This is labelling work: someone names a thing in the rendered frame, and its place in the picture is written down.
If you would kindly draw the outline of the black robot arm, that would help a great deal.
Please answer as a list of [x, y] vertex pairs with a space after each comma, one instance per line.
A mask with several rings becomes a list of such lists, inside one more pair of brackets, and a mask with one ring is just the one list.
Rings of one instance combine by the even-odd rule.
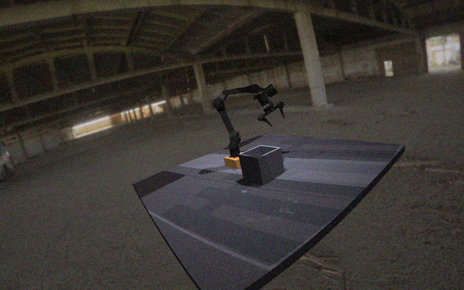
[[[259, 92], [263, 92], [263, 93], [260, 94]], [[254, 93], [254, 94], [259, 93], [258, 95], [254, 95], [253, 100], [257, 99], [259, 101], [259, 103], [262, 104], [265, 100], [268, 99], [266, 97], [266, 95], [268, 97], [272, 97], [273, 95], [277, 94], [278, 91], [277, 91], [276, 88], [274, 88], [274, 86], [272, 84], [270, 84], [265, 89], [260, 88], [260, 86], [257, 85], [257, 84], [253, 84], [253, 85], [246, 86], [246, 87], [241, 87], [241, 88], [224, 89], [220, 93], [218, 98], [213, 101], [214, 108], [220, 114], [220, 116], [221, 116], [221, 118], [222, 118], [222, 120], [223, 120], [223, 122], [224, 122], [224, 124], [226, 126], [226, 129], [227, 129], [227, 131], [229, 133], [229, 139], [230, 139], [230, 142], [231, 142], [228, 145], [228, 148], [230, 150], [230, 156], [229, 157], [233, 157], [233, 158], [238, 157], [238, 154], [240, 154], [240, 148], [238, 147], [238, 144], [241, 141], [241, 136], [240, 136], [240, 133], [236, 132], [234, 130], [233, 126], [232, 126], [232, 123], [231, 123], [231, 121], [230, 121], [230, 119], [228, 117], [228, 114], [225, 111], [224, 100], [226, 100], [228, 95], [239, 94], [239, 93]], [[266, 93], [266, 95], [264, 93]], [[273, 106], [274, 106], [274, 103], [272, 101], [266, 101], [266, 104], [263, 106], [263, 110], [265, 111], [265, 113], [267, 113], [268, 111], [272, 110]]]

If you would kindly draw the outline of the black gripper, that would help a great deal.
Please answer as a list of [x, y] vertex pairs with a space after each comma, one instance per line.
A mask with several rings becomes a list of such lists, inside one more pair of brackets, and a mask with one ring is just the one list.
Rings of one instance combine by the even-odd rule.
[[[261, 105], [264, 106], [266, 104], [266, 101], [269, 101], [268, 99], [265, 100]], [[270, 110], [270, 112], [268, 113], [264, 113], [264, 114], [260, 114], [258, 117], [257, 117], [257, 120], [258, 121], [264, 121], [266, 122], [267, 124], [269, 124], [271, 127], [272, 125], [269, 123], [269, 121], [265, 118], [265, 116], [267, 116], [268, 114], [270, 114], [272, 111], [276, 110], [277, 108], [279, 108], [282, 116], [284, 117], [284, 114], [283, 114], [283, 107], [284, 107], [284, 103], [282, 101], [280, 101], [279, 103], [277, 103], [277, 105], [275, 107], [272, 107], [273, 110]], [[285, 117], [284, 117], [285, 119]]]

